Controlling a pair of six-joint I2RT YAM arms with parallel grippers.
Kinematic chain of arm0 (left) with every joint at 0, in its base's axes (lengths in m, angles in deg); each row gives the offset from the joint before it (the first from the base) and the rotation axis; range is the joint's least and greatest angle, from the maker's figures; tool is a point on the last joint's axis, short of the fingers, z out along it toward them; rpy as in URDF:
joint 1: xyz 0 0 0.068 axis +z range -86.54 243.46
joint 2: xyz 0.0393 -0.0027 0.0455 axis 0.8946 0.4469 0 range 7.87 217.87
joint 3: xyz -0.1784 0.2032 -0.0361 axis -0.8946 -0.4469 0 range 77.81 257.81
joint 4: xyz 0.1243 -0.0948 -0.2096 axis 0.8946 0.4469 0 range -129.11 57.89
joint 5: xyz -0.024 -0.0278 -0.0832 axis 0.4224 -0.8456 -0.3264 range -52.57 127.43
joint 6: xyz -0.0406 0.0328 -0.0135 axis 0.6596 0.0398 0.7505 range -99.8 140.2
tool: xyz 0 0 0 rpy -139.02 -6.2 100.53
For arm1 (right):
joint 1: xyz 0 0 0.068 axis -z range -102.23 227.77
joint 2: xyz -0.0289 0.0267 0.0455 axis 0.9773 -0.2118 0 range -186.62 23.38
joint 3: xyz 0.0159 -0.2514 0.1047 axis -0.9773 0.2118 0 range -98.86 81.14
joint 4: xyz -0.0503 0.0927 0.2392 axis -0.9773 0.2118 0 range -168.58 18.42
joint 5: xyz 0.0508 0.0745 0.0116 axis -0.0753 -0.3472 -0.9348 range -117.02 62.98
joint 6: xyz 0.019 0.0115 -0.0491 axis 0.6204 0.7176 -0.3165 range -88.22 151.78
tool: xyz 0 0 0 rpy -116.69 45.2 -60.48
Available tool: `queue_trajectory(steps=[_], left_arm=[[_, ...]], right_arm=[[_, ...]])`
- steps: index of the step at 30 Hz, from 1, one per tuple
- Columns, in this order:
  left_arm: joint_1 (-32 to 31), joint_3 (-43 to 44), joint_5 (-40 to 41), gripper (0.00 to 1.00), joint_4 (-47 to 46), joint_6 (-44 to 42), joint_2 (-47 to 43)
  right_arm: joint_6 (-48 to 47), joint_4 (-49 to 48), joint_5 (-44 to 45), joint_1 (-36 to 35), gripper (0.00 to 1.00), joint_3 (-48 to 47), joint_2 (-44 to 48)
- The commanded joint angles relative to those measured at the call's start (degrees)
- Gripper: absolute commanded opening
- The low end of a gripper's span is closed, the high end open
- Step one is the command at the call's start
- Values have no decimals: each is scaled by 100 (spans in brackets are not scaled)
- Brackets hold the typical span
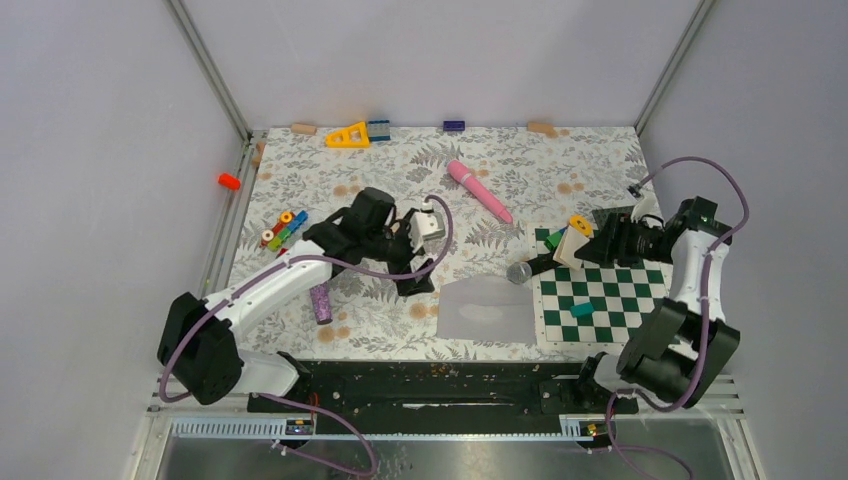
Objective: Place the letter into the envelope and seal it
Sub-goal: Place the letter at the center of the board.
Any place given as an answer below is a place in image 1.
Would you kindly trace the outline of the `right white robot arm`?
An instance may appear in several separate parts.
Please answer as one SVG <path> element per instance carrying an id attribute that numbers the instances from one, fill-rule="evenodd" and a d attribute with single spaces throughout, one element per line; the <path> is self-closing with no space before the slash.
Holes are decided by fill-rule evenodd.
<path id="1" fill-rule="evenodd" d="M 695 406 L 740 343 L 720 298 L 733 230 L 716 220 L 716 211 L 716 203 L 694 197 L 662 227 L 613 214 L 575 253 L 604 267 L 641 261 L 671 266 L 667 296 L 643 318 L 616 364 L 621 379 L 639 386 L 646 401 L 658 400 L 660 409 Z"/>

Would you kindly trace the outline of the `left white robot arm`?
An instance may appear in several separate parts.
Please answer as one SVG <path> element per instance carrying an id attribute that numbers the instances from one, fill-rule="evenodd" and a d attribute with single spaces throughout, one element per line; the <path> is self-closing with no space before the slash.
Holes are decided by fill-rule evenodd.
<path id="1" fill-rule="evenodd" d="M 291 300 L 345 271 L 389 279 L 401 297 L 433 292 L 430 274 L 448 254 L 454 232 L 452 212 L 435 194 L 399 216 L 391 195 L 363 189 L 243 281 L 203 298 L 186 292 L 172 302 L 156 353 L 164 368 L 159 398 L 211 405 L 233 393 L 271 394 L 285 410 L 301 409 L 311 387 L 293 361 L 244 350 L 240 341 Z"/>

